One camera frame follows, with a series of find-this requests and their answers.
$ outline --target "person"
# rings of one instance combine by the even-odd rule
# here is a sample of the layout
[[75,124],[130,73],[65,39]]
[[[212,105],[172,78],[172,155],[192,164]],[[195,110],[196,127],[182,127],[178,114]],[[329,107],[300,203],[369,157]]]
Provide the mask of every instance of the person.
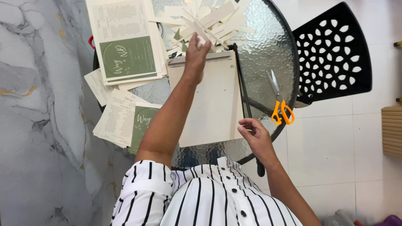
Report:
[[263,163],[271,196],[264,194],[241,166],[227,157],[171,171],[171,160],[201,82],[211,47],[192,36],[185,70],[151,122],[112,214],[122,226],[318,226],[320,221],[279,162],[269,132],[257,119],[239,121],[238,131]]

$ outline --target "glass table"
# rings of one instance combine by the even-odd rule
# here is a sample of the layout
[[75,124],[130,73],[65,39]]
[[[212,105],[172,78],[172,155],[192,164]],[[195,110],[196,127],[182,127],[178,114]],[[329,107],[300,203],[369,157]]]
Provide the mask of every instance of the glass table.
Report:
[[[155,13],[164,11],[165,5],[184,6],[191,0],[153,0]],[[202,5],[212,5],[213,1],[204,0]],[[275,108],[276,97],[267,77],[266,70],[274,71],[282,97],[287,105],[293,108],[299,88],[299,59],[297,47],[286,20],[269,0],[252,0],[244,12],[247,23],[244,27],[256,30],[247,39],[251,53],[244,45],[239,46],[240,64],[243,71],[253,118],[260,119],[271,134],[272,141],[285,126],[275,125],[271,121],[272,109]],[[163,34],[173,31],[162,25]],[[139,97],[155,104],[163,104],[170,94],[169,78],[164,78],[131,91]],[[199,164],[217,164],[217,158],[228,156],[233,161],[244,164],[255,156],[245,139],[230,140],[219,143],[197,145],[186,148],[177,146],[172,159],[172,166],[189,168]]]

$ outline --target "hand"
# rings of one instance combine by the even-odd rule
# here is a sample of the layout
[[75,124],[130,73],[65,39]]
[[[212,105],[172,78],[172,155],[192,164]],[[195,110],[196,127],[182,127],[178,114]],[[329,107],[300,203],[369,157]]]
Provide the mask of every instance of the hand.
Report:
[[199,38],[194,32],[191,37],[189,47],[186,51],[186,63],[184,67],[183,77],[189,78],[195,84],[199,84],[202,80],[205,67],[205,58],[211,48],[211,41],[207,41],[204,46],[198,47]]
[[252,152],[265,168],[279,162],[272,146],[271,136],[258,119],[242,119],[239,124],[242,125],[237,127],[239,133],[246,139]]

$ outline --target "chair backrest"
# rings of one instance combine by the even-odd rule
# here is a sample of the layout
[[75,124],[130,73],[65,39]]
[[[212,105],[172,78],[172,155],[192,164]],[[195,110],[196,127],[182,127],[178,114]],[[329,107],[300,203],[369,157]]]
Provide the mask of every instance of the chair backrest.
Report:
[[297,101],[311,103],[371,91],[363,32],[341,2],[293,31],[300,61]]

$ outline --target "striped shirt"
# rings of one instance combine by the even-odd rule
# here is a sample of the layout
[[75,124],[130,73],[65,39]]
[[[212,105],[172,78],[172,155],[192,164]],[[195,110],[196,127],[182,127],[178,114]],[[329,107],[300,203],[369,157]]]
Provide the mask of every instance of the striped shirt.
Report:
[[301,226],[279,200],[264,194],[227,157],[218,165],[171,171],[143,160],[124,175],[111,225]]

